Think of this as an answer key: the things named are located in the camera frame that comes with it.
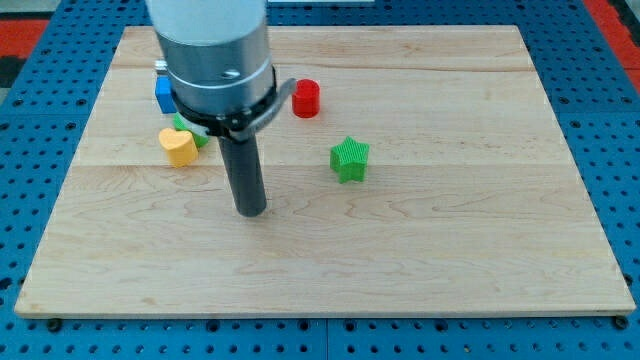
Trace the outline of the black clamp ring mount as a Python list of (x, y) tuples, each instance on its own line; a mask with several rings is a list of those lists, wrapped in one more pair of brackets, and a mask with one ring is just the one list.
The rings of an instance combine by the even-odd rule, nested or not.
[(268, 126), (278, 115), (285, 101), (296, 91), (296, 79), (289, 78), (279, 88), (277, 83), (266, 95), (251, 107), (232, 113), (207, 114), (189, 108), (171, 90), (171, 98), (182, 124), (188, 131), (198, 136), (228, 137), (244, 142)]

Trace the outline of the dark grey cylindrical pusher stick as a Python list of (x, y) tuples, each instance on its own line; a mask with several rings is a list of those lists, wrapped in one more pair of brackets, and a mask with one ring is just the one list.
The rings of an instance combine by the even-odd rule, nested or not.
[(246, 141), (219, 137), (218, 144), (238, 213), (256, 217), (267, 206), (255, 137)]

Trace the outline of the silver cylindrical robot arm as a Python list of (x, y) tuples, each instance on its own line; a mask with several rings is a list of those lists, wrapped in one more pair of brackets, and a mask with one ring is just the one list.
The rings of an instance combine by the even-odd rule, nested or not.
[(296, 90), (278, 82), (264, 0), (147, 0), (186, 128), (215, 137), (237, 211), (260, 215), (267, 200), (256, 135)]

